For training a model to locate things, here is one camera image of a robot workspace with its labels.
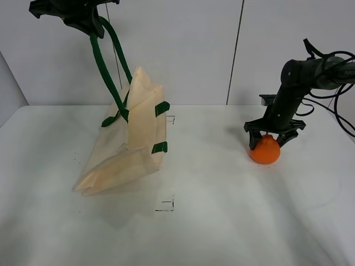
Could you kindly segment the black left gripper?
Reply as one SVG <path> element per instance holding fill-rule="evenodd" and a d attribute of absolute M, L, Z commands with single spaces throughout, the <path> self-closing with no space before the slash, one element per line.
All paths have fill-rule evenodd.
<path fill-rule="evenodd" d="M 42 15 L 59 17 L 65 25 L 78 29 L 87 35 L 94 33 L 98 38 L 103 39 L 105 31 L 99 20 L 97 6 L 111 2 L 120 3 L 115 0 L 38 0 L 30 2 L 29 11 L 38 19 Z"/>

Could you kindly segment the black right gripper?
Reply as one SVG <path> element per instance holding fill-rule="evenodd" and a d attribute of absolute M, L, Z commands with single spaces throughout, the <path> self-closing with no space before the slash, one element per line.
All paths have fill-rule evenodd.
<path fill-rule="evenodd" d="M 300 100 L 275 100 L 266 108 L 262 118 L 245 122 L 244 130 L 249 132 L 250 150 L 254 150 L 261 141 L 260 131 L 279 134 L 276 141 L 280 148 L 295 139 L 298 136 L 297 129 L 303 130 L 306 127 L 302 120 L 293 119 L 300 103 Z"/>

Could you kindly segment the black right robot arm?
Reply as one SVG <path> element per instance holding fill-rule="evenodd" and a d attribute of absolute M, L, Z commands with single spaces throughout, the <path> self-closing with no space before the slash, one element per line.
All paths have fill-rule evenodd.
<path fill-rule="evenodd" d="M 290 60 L 281 72 L 281 86 L 277 94 L 261 94 L 266 111 L 262 118 L 244 124 L 249 133 L 249 148 L 254 150 L 261 141 L 261 132 L 278 135 L 279 147 L 298 136 L 298 129 L 306 124 L 295 120 L 303 98 L 312 89 L 333 90 L 344 84 L 354 84 L 354 63 L 351 59 L 325 55 L 318 59 Z"/>

